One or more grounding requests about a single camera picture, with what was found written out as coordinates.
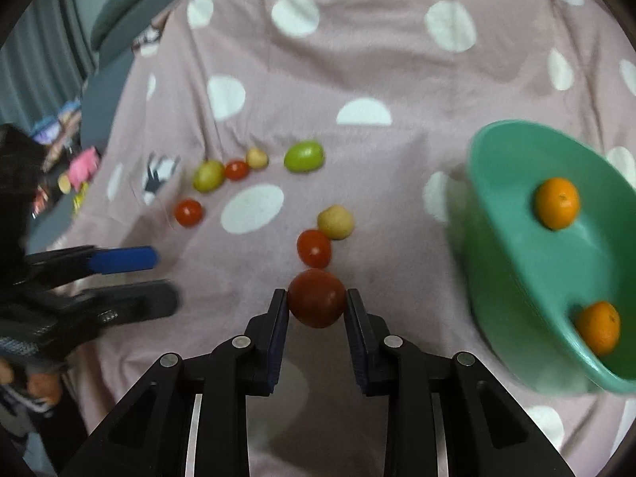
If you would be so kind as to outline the left hand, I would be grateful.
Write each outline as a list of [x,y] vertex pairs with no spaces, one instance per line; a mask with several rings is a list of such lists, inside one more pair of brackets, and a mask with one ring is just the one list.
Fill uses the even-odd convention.
[[[17,383],[13,367],[1,360],[1,384],[8,386]],[[44,401],[49,406],[57,405],[62,399],[62,380],[58,372],[43,372],[27,376],[26,391],[33,398]]]

